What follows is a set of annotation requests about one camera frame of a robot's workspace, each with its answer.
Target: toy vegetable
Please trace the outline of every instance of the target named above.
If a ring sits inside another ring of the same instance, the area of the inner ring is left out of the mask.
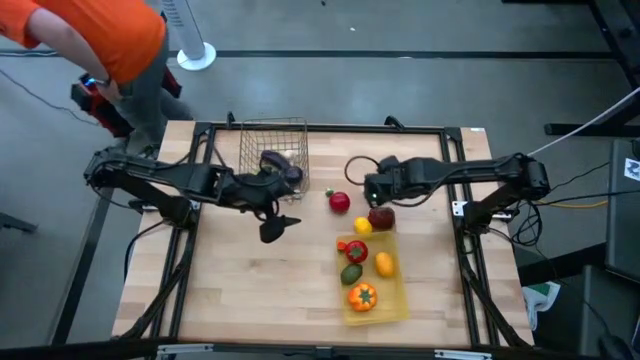
[[[338,241],[336,247],[338,248],[338,251],[342,252],[347,248],[347,244],[344,241]]]
[[[369,254],[369,249],[360,240],[355,240],[347,244],[344,249],[344,254],[347,256],[349,262],[357,264],[363,262]]]
[[[392,208],[386,206],[369,210],[369,222],[378,230],[389,230],[396,222],[396,215]]]
[[[354,311],[369,311],[378,303],[378,293],[373,286],[360,283],[349,291],[347,300]]]
[[[349,210],[350,205],[351,200],[349,200],[349,196],[341,191],[333,193],[329,197],[329,207],[334,213],[344,214]]]
[[[375,257],[376,271],[382,277],[393,275],[393,258],[386,252],[379,252]]]
[[[360,276],[362,276],[362,265],[349,264],[340,273],[340,282],[343,285],[351,285],[358,281],[358,279],[360,279]]]
[[[373,227],[366,217],[357,217],[353,222],[353,228],[357,234],[362,235],[371,234],[373,231]]]

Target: yellow cable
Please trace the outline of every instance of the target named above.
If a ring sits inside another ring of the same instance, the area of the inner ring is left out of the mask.
[[[542,200],[538,200],[536,201],[538,204],[547,204],[545,201]],[[600,202],[597,202],[595,204],[585,204],[585,205],[572,205],[572,204],[549,204],[549,206],[553,206],[553,207],[559,207],[559,208],[564,208],[564,209],[593,209],[593,208],[597,208],[599,206],[602,205],[606,205],[608,203],[607,200],[603,200]]]

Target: orange shirt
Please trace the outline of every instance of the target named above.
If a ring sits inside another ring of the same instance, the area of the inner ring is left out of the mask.
[[[160,15],[143,0],[0,0],[0,35],[27,48],[27,21],[43,7],[60,16],[89,43],[113,79],[124,84],[151,64],[165,37]]]

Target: concrete floor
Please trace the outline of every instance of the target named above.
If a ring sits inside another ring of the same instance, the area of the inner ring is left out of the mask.
[[[607,50],[582,6],[499,0],[327,0],[326,7],[320,0],[190,3],[203,38],[224,50]],[[175,39],[172,44],[177,48]],[[0,39],[0,49],[10,48],[15,46]],[[49,102],[76,109],[67,89],[81,70],[68,62],[0,57],[0,69]],[[199,120],[221,120],[233,111],[238,119],[379,124],[393,114],[406,125],[485,127],[496,156],[533,150],[551,140],[544,123],[583,123],[630,91],[610,61],[221,58],[200,73],[173,71]],[[40,226],[34,235],[2,231],[0,347],[6,348],[49,341],[95,201],[82,172],[92,152],[112,140],[2,76],[0,92],[0,211]],[[607,139],[573,138],[538,159],[558,183],[606,161],[608,146]],[[553,197],[604,191],[606,173]],[[542,213],[540,248],[547,256],[603,239],[606,208]],[[70,341],[109,337],[124,250],[138,223],[137,214],[111,208]]]

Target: purple object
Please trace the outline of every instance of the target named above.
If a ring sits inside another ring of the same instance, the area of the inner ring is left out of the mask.
[[[298,166],[291,166],[289,161],[279,152],[273,150],[262,151],[260,162],[262,163],[263,161],[280,170],[284,176],[284,180],[291,185],[299,184],[304,177],[302,169]]]

